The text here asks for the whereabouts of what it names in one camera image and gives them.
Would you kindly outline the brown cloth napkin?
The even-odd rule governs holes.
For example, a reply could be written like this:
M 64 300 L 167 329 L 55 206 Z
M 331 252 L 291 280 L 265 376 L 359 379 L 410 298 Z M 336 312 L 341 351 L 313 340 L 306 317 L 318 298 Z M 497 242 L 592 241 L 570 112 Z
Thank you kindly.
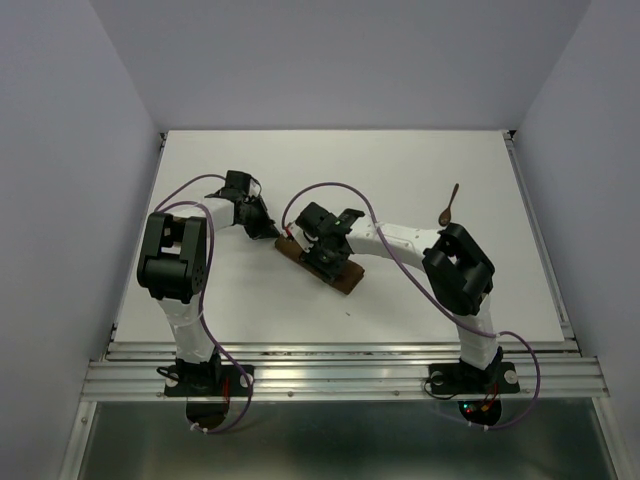
M 335 279 L 330 280 L 328 277 L 323 276 L 321 273 L 314 270 L 310 265 L 303 261 L 302 255 L 304 251 L 294 240 L 281 235 L 275 240 L 274 247 L 284 257 L 293 261 L 296 265 L 300 266 L 301 268 L 312 274 L 314 277 L 318 278 L 325 284 L 332 287 L 334 290 L 337 290 L 344 295 L 349 295 L 365 275 L 365 269 L 362 266 L 351 260 L 348 260 L 338 276 Z

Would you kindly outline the brown wooden spoon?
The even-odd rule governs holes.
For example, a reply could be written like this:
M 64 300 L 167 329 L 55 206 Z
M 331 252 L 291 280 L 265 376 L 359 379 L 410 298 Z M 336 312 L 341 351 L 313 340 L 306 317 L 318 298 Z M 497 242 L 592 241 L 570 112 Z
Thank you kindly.
M 452 189 L 447 206 L 444 208 L 444 210 L 440 213 L 438 217 L 438 224 L 441 227 L 448 226 L 452 220 L 452 204 L 456 198 L 458 191 L 459 191 L 459 184 L 456 183 Z

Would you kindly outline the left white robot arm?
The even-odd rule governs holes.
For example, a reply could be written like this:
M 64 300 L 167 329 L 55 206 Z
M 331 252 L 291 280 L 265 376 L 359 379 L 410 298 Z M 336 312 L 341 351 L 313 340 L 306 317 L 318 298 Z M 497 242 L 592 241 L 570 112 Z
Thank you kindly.
M 188 381 L 202 394 L 221 386 L 220 357 L 225 354 L 204 317 L 215 234 L 241 226 L 252 240 L 279 236 L 261 196 L 261 184 L 248 173 L 216 174 L 224 182 L 218 191 L 201 200 L 175 199 L 207 177 L 202 174 L 187 181 L 149 214 L 136 271 L 138 284 L 163 310 L 176 345 L 175 364 L 158 372 L 174 383 Z

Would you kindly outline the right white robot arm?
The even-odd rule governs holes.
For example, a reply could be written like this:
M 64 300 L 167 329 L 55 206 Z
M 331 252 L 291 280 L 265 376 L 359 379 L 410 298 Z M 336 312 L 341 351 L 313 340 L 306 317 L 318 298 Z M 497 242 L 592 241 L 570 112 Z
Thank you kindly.
M 482 390 L 495 380 L 499 345 L 489 299 L 495 267 L 463 226 L 410 228 L 355 209 L 336 216 L 312 202 L 285 232 L 301 248 L 299 262 L 329 284 L 347 275 L 353 255 L 391 260 L 404 273 L 424 272 L 426 293 L 456 324 L 461 381 Z

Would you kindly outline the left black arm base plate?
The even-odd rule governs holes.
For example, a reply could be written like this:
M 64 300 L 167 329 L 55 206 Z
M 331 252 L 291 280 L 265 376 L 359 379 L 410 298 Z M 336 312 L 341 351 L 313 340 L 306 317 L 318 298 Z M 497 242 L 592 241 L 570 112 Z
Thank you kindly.
M 166 397 L 225 397 L 247 398 L 249 387 L 233 365 L 173 364 L 157 367 L 164 379 Z

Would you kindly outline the aluminium front rail frame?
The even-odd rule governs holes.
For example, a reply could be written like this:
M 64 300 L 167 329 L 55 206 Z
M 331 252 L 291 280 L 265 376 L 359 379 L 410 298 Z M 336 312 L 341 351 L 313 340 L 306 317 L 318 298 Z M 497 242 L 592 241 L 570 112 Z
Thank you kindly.
M 506 360 L 516 366 L 520 398 L 533 394 L 535 374 L 540 372 L 541 398 L 591 400 L 610 473 L 618 479 L 631 478 L 602 369 L 596 358 L 581 354 L 574 334 L 567 332 L 560 343 L 536 344 L 535 358 L 514 342 L 503 348 Z M 240 343 L 231 345 L 230 350 L 238 360 L 256 368 L 255 403 L 419 400 L 425 396 L 421 381 L 429 367 L 453 361 L 458 354 L 452 343 Z M 174 347 L 169 342 L 112 342 L 99 360 L 89 364 L 61 478 L 80 477 L 99 404 L 165 400 L 155 369 L 170 364 L 173 357 Z

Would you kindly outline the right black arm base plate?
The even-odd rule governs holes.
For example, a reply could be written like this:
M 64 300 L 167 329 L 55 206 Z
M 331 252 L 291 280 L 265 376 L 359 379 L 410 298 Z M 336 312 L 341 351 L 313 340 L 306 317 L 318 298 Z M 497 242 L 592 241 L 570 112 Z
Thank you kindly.
M 485 370 L 457 363 L 439 363 L 428 367 L 429 385 L 436 396 L 484 395 L 494 391 L 499 394 L 520 392 L 519 377 L 515 365 L 501 362 L 498 366 L 489 366 Z

